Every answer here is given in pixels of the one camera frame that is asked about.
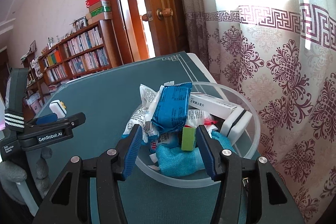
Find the grey gloved left hand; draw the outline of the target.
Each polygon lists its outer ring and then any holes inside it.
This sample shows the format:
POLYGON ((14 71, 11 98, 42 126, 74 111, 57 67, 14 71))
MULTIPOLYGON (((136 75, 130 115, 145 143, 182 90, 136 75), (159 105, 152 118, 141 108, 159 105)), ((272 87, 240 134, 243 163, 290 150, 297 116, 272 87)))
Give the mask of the grey gloved left hand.
MULTIPOLYGON (((46 162, 46 160, 51 157, 52 149, 50 149, 50 147, 43 147, 41 156, 36 163, 37 177, 35 179, 35 185, 42 198, 46 196, 51 187, 49 166, 46 162)), ((17 183, 24 182, 26 178, 27 173, 20 166, 11 161, 1 162, 1 186, 10 198, 20 205, 25 205, 26 203, 17 188, 17 183)))

